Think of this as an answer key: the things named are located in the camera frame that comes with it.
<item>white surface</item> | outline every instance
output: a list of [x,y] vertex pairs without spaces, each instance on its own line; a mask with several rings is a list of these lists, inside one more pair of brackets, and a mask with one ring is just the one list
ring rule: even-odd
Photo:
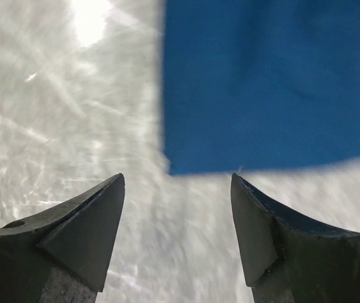
[[[124,212],[97,302],[251,302],[230,175],[165,173],[161,10],[157,0],[0,1],[0,227],[122,172]],[[360,162],[246,178],[360,231]]]

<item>screw hole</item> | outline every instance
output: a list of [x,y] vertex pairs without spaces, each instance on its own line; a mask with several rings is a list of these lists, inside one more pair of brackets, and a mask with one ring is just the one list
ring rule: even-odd
[[9,224],[5,225],[3,228],[4,229],[12,229],[13,227],[19,227],[24,225],[23,221],[14,221],[14,222],[10,222]]

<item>black metal jaw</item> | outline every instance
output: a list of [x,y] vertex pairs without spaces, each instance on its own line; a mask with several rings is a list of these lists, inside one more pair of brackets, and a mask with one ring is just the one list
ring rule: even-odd
[[115,175],[0,229],[0,303],[90,303],[103,291],[124,203]]
[[256,303],[360,302],[360,233],[298,213],[237,174],[231,200]]

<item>blue cloth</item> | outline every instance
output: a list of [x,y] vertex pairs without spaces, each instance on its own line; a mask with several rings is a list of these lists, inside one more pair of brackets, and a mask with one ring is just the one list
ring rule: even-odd
[[360,156],[360,0],[167,0],[170,174]]

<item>metal jaw tip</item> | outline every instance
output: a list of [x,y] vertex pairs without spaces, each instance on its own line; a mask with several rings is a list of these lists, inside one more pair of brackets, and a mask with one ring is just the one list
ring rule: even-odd
[[360,233],[298,213],[237,174],[231,200],[256,303],[360,302]]
[[0,303],[95,302],[124,203],[124,177],[0,229]]

